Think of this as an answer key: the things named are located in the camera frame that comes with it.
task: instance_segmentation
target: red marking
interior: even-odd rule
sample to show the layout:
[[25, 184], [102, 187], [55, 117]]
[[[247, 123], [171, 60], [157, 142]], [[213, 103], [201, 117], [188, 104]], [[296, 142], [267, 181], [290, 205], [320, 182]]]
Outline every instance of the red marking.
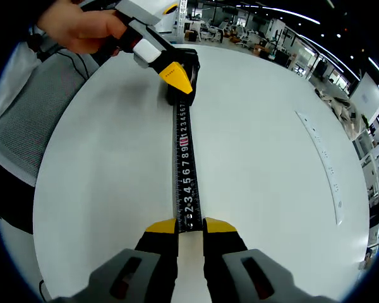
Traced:
[[180, 146], [187, 146], [188, 145], [188, 137], [182, 137], [179, 139], [179, 145]]

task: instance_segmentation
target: human hand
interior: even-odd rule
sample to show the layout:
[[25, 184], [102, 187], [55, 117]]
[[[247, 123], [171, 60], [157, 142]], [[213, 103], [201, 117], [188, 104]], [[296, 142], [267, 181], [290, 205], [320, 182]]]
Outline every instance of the human hand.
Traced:
[[37, 26], [61, 46], [77, 54], [93, 54], [105, 38], [121, 38], [126, 26], [114, 11], [87, 11], [70, 0], [56, 0], [39, 18]]

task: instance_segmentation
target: ceiling light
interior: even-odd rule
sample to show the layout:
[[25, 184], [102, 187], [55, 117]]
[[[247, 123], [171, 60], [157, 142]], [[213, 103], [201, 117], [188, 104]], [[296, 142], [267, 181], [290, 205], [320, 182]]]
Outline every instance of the ceiling light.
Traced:
[[306, 50], [306, 52], [308, 52], [308, 53], [311, 54], [312, 56], [315, 55], [315, 53], [314, 53], [312, 50], [308, 49], [307, 47], [305, 47], [304, 49]]
[[335, 6], [334, 6], [333, 2], [331, 2], [331, 0], [327, 0], [327, 3], [328, 3], [328, 5], [331, 6], [332, 9], [335, 8]]
[[313, 23], [320, 24], [320, 22], [317, 21], [317, 20], [314, 20], [314, 19], [312, 19], [312, 18], [309, 18], [309, 17], [303, 16], [303, 15], [298, 14], [298, 13], [294, 13], [293, 11], [286, 11], [286, 10], [284, 10], [284, 9], [280, 9], [280, 8], [268, 8], [268, 7], [265, 7], [265, 6], [263, 6], [263, 8], [265, 8], [265, 9], [271, 9], [271, 10], [273, 10], [273, 11], [280, 11], [281, 13], [287, 13], [287, 14], [294, 15], [294, 16], [298, 16], [298, 17], [300, 17], [300, 18], [303, 18], [303, 19], [306, 19], [306, 20], [312, 21]]
[[328, 49], [325, 49], [324, 47], [322, 47], [320, 44], [314, 42], [313, 40], [310, 40], [308, 37], [305, 37], [304, 35], [299, 35], [300, 37], [306, 39], [307, 41], [310, 41], [311, 43], [319, 46], [321, 49], [325, 50], [326, 52], [328, 52], [331, 56], [335, 57], [336, 60], [338, 60], [338, 62], [340, 62], [343, 66], [346, 67], [346, 69], [349, 70], [349, 72], [358, 80], [358, 81], [361, 81], [361, 79], [358, 78], [358, 76], [350, 70], [350, 68], [348, 66], [346, 66], [346, 64], [344, 62], [342, 62], [339, 58], [337, 58], [332, 52], [330, 52]]
[[371, 57], [368, 58], [369, 61], [373, 64], [373, 66], [379, 71], [379, 66], [374, 62], [374, 60], [371, 59]]

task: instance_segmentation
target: measuring tape blade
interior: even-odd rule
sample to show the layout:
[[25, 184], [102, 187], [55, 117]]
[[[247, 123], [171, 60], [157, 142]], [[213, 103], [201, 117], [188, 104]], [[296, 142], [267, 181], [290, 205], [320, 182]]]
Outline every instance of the measuring tape blade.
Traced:
[[176, 185], [176, 215], [179, 232], [202, 230], [202, 214], [195, 156], [191, 135], [190, 106], [185, 101], [174, 107], [174, 169]]

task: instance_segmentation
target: table surface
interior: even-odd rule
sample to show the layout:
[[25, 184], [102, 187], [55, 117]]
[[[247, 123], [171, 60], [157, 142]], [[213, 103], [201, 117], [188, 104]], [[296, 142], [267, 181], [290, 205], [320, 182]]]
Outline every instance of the table surface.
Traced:
[[[369, 211], [341, 124], [296, 74], [248, 54], [192, 47], [201, 63], [191, 119], [203, 216], [230, 222], [299, 288], [342, 298], [365, 255]], [[120, 54], [87, 81], [57, 125], [33, 209], [37, 259], [53, 297], [84, 288], [146, 227], [174, 216], [172, 107], [164, 95], [153, 70]], [[327, 175], [295, 110], [320, 132], [338, 175], [339, 226]], [[207, 301], [205, 289], [199, 296]]]

